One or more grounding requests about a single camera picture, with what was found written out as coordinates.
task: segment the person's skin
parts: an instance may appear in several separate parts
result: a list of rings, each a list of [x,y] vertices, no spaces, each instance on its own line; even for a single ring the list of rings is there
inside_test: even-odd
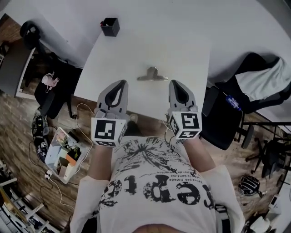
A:
[[[213,159],[198,137],[184,141],[183,145],[192,167],[198,172],[205,172],[216,167]],[[112,148],[96,146],[94,156],[90,162],[88,176],[96,180],[110,181],[111,158]],[[179,233],[179,231],[163,224],[149,224],[137,228],[133,233]]]

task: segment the sneaker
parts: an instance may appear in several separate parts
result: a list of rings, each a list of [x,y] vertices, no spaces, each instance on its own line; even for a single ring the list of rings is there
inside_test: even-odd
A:
[[[137,119],[138,119],[138,116],[137,116],[136,114],[131,114],[131,115],[129,116],[129,120],[130,120],[131,122],[134,122],[135,124],[137,123]]]

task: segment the wooden floor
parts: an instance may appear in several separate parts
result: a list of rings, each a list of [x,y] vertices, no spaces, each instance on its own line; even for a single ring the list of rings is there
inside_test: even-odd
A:
[[[82,99],[74,99],[73,106],[84,102],[90,106],[91,109],[96,107],[95,102],[85,101]],[[13,174],[18,178],[19,191],[23,197],[30,203],[32,207],[36,207],[42,202],[40,195],[40,187],[51,187],[50,182],[44,178],[44,171],[42,168],[33,165],[29,161],[29,143],[32,141],[31,123],[38,103],[33,100],[12,98],[5,93],[0,93],[0,157],[11,168]],[[85,106],[80,106],[78,111],[78,123],[83,129],[84,133],[90,136],[90,118],[91,113]],[[263,119],[251,114],[246,117],[246,120],[263,121]],[[69,118],[66,106],[63,106],[58,117],[50,120],[50,124],[62,127],[65,130],[73,130],[78,136],[82,137],[75,120]],[[164,136],[166,127],[162,122],[151,119],[145,116],[139,116],[138,125],[146,136]],[[50,127],[50,135],[53,136],[55,129]],[[167,138],[170,138],[171,132],[167,133]],[[254,137],[261,140],[271,139],[271,134],[259,127],[255,127]],[[207,150],[213,156],[216,164],[225,164],[231,174],[231,178],[237,192],[237,185],[242,175],[250,174],[251,169],[255,166],[256,160],[246,163],[245,158],[252,154],[257,154],[256,143],[252,140],[248,149],[241,148],[241,144],[233,142],[227,151],[220,150],[205,140],[202,140]],[[39,164],[44,169],[45,166],[38,160],[33,144],[30,147],[30,158],[32,162]],[[86,175],[89,168],[90,155],[83,163],[81,170],[70,181],[72,183],[79,183],[79,180]],[[248,218],[255,211],[266,211],[268,204],[275,193],[278,192],[279,187],[276,187],[279,176],[282,171],[276,172],[272,179],[261,179],[261,169],[254,176],[261,180],[260,190],[268,191],[268,194],[262,199],[258,195],[253,197],[242,197],[237,192],[237,200],[241,204],[244,215]],[[74,184],[64,185],[58,182],[59,187],[64,195],[63,202],[69,205],[74,205],[77,197],[78,186]],[[60,204],[60,194],[55,185],[51,190],[42,189],[42,194],[45,203],[48,205],[47,209],[40,211],[42,217],[48,219],[55,227],[63,228],[66,225],[73,210]]]

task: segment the black pen holder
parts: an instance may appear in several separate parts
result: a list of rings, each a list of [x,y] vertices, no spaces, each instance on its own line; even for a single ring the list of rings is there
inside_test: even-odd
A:
[[[116,37],[119,32],[119,22],[117,18],[105,18],[101,22],[101,28],[105,36]]]

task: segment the white sleeve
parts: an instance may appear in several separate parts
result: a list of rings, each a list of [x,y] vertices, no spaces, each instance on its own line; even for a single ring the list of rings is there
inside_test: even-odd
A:
[[[226,207],[231,223],[231,233],[240,233],[245,224],[241,207],[236,200],[231,177],[225,165],[201,173],[209,185],[215,204]]]
[[[70,223],[71,233],[81,233],[87,220],[97,210],[100,198],[108,185],[107,180],[95,180],[86,176],[80,180],[75,211]]]

